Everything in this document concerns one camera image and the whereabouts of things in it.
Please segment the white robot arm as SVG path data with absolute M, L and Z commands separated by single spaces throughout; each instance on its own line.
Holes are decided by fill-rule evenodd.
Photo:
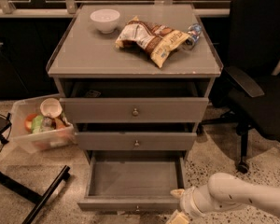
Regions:
M 173 189 L 170 194 L 179 200 L 180 210 L 175 212 L 185 218 L 248 205 L 280 218 L 280 188 L 251 184 L 226 173 L 215 173 L 205 185 Z

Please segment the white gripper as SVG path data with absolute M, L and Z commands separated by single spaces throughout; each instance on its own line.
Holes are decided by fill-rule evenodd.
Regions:
M 194 190 L 195 187 L 189 189 L 173 189 L 170 194 L 176 198 L 180 199 L 180 207 L 183 213 L 185 213 L 189 218 L 199 218 L 203 217 L 202 213 L 194 202 Z

